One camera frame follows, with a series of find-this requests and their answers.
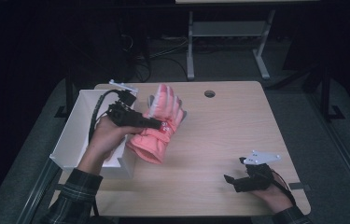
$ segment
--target person's right hand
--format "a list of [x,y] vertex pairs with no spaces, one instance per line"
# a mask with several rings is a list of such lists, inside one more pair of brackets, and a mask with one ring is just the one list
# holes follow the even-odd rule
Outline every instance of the person's right hand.
[[[276,172],[273,172],[273,177],[276,182],[281,184],[283,187],[286,187],[285,183]],[[250,193],[256,195],[264,202],[266,202],[266,204],[271,208],[271,210],[273,210],[274,213],[284,211],[293,206],[291,200],[286,196],[286,194],[283,193],[282,190],[280,190],[274,184],[271,184],[265,190],[253,190],[250,191]]]

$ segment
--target plaid sleeve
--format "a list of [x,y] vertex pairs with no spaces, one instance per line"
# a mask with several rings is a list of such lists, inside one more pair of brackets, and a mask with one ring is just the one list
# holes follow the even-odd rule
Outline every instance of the plaid sleeve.
[[273,216],[275,224],[312,224],[299,207],[293,206]]
[[41,223],[87,223],[102,179],[74,169]]

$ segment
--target person's left hand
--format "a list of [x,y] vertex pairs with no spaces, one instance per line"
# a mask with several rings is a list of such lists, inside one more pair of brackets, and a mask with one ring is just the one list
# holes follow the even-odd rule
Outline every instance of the person's left hand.
[[105,159],[121,143],[125,135],[142,131],[142,128],[119,127],[108,116],[101,117],[87,150],[78,164],[78,170],[98,175]]
[[93,133],[91,142],[88,146],[89,150],[101,155],[106,159],[128,133],[140,133],[143,128],[135,128],[130,126],[119,127],[108,116],[99,119]]

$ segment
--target plaid shirt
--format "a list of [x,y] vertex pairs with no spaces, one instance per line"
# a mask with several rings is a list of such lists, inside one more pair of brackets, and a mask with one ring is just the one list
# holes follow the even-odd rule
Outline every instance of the plaid shirt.
[[102,179],[74,169],[41,223],[87,223]]

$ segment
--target table top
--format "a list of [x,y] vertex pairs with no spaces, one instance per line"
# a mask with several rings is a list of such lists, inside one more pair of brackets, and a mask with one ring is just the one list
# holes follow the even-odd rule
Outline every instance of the table top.
[[[258,82],[167,83],[183,101],[188,116],[172,136],[161,165],[136,160],[133,179],[104,179],[96,196],[99,212],[113,217],[259,216],[271,211],[257,197],[236,193],[223,175],[247,177],[240,157],[252,150],[279,154],[269,163],[285,181],[299,177]],[[159,83],[139,89],[142,111]],[[111,89],[102,84],[95,89]],[[208,98],[206,91],[216,95]],[[68,175],[63,173],[60,183]],[[304,214],[311,210],[303,189],[292,193]],[[59,192],[55,192],[54,202]]]

